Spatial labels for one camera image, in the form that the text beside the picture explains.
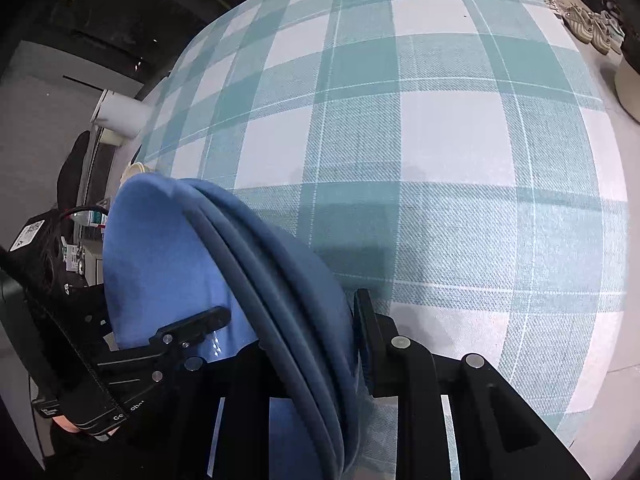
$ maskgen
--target blue cloth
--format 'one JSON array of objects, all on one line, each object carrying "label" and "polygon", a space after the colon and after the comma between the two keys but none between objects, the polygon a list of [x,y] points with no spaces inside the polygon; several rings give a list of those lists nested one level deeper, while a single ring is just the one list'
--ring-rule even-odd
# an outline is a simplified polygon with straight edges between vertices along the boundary
[{"label": "blue cloth", "polygon": [[293,401],[271,403],[272,478],[339,478],[351,465],[358,447],[351,312],[312,251],[213,184],[142,174],[118,192],[103,257],[122,348],[216,305],[229,307],[232,321],[200,355],[230,357],[260,338]]}]

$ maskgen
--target sticker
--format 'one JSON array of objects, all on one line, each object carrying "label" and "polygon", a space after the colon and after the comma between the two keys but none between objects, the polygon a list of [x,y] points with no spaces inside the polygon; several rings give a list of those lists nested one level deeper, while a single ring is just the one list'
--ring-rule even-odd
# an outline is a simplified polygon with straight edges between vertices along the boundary
[{"label": "sticker", "polygon": [[62,250],[67,272],[78,272],[78,246],[67,244]]},{"label": "sticker", "polygon": [[9,249],[9,252],[15,251],[16,249],[20,249],[25,245],[29,245],[33,241],[33,239],[36,237],[36,234],[38,234],[38,231],[40,230],[43,224],[44,224],[44,220],[40,220],[35,224],[25,226],[24,229],[22,229],[22,231],[18,235],[18,237],[15,239],[15,242],[11,246],[11,249]]}]

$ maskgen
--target gray floor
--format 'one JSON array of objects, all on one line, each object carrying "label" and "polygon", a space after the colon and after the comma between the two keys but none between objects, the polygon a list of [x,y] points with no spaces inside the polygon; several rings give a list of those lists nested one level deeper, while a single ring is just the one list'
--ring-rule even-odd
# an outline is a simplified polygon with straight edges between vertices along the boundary
[{"label": "gray floor", "polygon": [[592,480],[610,480],[640,440],[640,124],[620,106],[614,76],[621,56],[574,41],[589,66],[616,134],[629,206],[625,315],[604,384],[570,449]]}]

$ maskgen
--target teal and white plaid fabric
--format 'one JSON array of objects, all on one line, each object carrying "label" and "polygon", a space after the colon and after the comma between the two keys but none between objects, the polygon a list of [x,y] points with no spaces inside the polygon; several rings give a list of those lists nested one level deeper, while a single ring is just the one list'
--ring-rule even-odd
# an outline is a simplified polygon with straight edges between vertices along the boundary
[{"label": "teal and white plaid fabric", "polygon": [[[233,190],[572,441],[622,318],[626,190],[541,0],[248,0],[194,38],[144,131],[145,164]],[[359,465],[393,474],[396,406],[369,408]]]}]

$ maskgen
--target cable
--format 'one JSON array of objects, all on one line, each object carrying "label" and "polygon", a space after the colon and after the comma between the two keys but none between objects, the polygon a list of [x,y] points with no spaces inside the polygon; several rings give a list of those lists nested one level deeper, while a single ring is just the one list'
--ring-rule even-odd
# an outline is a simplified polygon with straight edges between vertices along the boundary
[{"label": "cable", "polygon": [[109,391],[106,384],[104,384],[98,375],[98,372],[95,370],[94,366],[90,363],[90,361],[84,356],[84,353],[75,343],[72,341],[71,337],[67,333],[67,331],[62,326],[62,323],[59,322],[58,318],[53,314],[52,310],[49,308],[49,305],[53,305],[58,310],[63,310],[64,305],[60,304],[60,300],[58,298],[54,298],[52,296],[48,296],[44,291],[29,277],[26,273],[17,266],[6,251],[6,249],[0,246],[0,268],[4,270],[11,278],[13,278],[24,290],[27,292],[35,301],[40,305],[43,309],[44,313],[49,316],[53,323],[58,327],[62,335],[66,338],[66,341],[69,343],[75,354],[80,359],[84,368],[89,372],[92,379],[98,385],[100,390],[104,393],[104,395],[109,399],[114,407],[120,410],[119,415],[122,415],[122,418],[125,420],[129,418],[128,411],[124,408],[124,406],[120,403],[119,400],[115,399],[111,392]]},{"label": "cable", "polygon": [[82,211],[97,211],[98,213],[102,213],[103,215],[109,214],[109,210],[103,208],[101,205],[79,205],[78,207],[72,207],[71,209],[67,209],[65,212],[61,213],[51,227],[55,227],[56,224],[62,222],[66,217]]}]

